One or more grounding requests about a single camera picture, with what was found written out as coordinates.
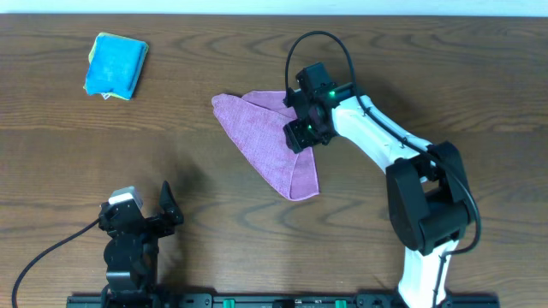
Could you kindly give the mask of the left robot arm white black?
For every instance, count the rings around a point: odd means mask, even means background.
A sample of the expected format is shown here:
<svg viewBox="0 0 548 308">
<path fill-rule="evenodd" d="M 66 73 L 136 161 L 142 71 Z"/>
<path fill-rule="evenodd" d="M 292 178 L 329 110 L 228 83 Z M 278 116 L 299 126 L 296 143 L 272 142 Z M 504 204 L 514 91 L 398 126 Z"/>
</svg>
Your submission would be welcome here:
<svg viewBox="0 0 548 308">
<path fill-rule="evenodd" d="M 158 240 L 175 233 L 184 223 L 170 184 L 164 181 L 159 195 L 161 212 L 143 217 L 143 201 L 134 187 L 114 191 L 101 204 L 98 226 L 110 236 L 104 249 L 106 278 L 118 294 L 148 294 L 157 285 Z"/>
</svg>

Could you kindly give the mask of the purple microfiber cloth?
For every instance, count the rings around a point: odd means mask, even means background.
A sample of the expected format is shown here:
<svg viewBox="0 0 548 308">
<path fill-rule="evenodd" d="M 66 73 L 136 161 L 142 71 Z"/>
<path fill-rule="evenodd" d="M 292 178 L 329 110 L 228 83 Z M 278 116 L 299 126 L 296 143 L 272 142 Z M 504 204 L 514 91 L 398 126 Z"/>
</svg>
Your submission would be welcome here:
<svg viewBox="0 0 548 308">
<path fill-rule="evenodd" d="M 241 97 L 218 94 L 213 115 L 241 154 L 280 195 L 302 201 L 320 193 L 313 150 L 295 154 L 283 127 L 296 118 L 283 104 L 284 91 L 251 91 Z"/>
</svg>

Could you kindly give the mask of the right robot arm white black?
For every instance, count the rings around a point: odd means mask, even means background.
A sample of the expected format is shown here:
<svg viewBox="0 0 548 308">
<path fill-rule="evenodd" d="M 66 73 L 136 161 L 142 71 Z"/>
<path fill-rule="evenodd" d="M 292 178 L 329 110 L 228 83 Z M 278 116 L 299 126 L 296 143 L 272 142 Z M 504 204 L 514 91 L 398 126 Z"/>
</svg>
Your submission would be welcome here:
<svg viewBox="0 0 548 308">
<path fill-rule="evenodd" d="M 408 307 L 446 303 L 445 278 L 452 257 L 474 249 L 458 246 L 470 223 L 480 236 L 480 214 L 460 152 L 450 142 L 434 145 L 384 115 L 355 85 L 330 82 L 312 90 L 287 89 L 296 120 L 283 131 L 301 152 L 335 136 L 357 145 L 384 172 L 390 223 L 405 247 L 397 291 Z"/>
</svg>

